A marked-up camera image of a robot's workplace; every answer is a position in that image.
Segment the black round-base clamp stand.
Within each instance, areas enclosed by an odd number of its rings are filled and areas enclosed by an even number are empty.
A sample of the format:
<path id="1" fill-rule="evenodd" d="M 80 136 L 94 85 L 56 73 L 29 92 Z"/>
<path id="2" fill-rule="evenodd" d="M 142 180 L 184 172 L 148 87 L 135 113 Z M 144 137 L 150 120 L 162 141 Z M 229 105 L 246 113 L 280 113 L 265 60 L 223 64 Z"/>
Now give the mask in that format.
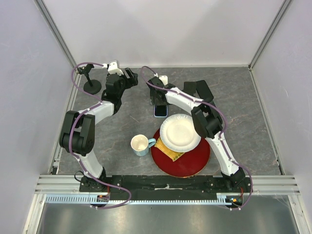
<path id="1" fill-rule="evenodd" d="M 77 68 L 78 73 L 80 75 L 84 75 L 87 79 L 87 82 L 83 86 L 83 90 L 91 95 L 97 94 L 102 88 L 100 81 L 96 79 L 90 79 L 89 73 L 93 68 L 94 65 L 90 63 Z"/>

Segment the blue case smartphone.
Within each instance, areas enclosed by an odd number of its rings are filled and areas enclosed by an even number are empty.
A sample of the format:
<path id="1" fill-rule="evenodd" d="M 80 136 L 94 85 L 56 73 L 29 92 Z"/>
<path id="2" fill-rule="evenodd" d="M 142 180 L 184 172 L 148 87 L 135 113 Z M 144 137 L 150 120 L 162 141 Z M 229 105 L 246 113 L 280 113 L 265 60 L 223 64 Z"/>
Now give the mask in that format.
<path id="1" fill-rule="evenodd" d="M 154 117 L 163 118 L 168 116 L 168 105 L 154 105 Z"/>

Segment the black case smartphone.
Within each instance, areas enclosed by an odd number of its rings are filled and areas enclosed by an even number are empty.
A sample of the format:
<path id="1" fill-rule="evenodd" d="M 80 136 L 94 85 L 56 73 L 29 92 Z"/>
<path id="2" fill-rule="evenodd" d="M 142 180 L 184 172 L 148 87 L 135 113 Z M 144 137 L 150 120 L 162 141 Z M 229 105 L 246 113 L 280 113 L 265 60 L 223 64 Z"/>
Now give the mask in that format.
<path id="1" fill-rule="evenodd" d="M 213 101 L 214 96 L 207 84 L 204 80 L 196 81 L 196 91 L 201 99 L 205 102 L 210 103 Z"/>

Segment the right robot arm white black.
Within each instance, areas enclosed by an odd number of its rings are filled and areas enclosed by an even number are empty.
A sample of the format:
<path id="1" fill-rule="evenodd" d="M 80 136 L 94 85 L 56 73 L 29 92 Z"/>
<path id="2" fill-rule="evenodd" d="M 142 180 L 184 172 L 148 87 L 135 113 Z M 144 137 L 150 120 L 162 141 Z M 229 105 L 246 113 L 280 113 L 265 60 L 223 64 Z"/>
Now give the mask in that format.
<path id="1" fill-rule="evenodd" d="M 151 99 L 157 104 L 175 105 L 191 114 L 196 133 L 208 141 L 221 169 L 223 186 L 236 191 L 245 178 L 242 166 L 235 160 L 224 136 L 227 124 L 216 108 L 214 96 L 206 81 L 186 81 L 183 90 L 164 84 L 157 76 L 148 80 Z"/>

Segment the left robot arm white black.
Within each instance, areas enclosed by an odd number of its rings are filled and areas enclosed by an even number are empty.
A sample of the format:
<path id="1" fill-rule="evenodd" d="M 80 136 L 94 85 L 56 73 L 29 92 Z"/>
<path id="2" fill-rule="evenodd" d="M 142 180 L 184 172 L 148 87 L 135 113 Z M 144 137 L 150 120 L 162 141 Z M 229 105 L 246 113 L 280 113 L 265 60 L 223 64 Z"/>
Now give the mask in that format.
<path id="1" fill-rule="evenodd" d="M 106 172 L 93 150 L 96 125 L 116 114 L 121 107 L 121 97 L 126 89 L 138 85 L 138 74 L 125 68 L 126 75 L 108 74 L 100 101 L 81 111 L 65 114 L 59 144 L 80 164 L 83 174 L 91 178 L 90 186 L 97 192 L 107 186 Z"/>

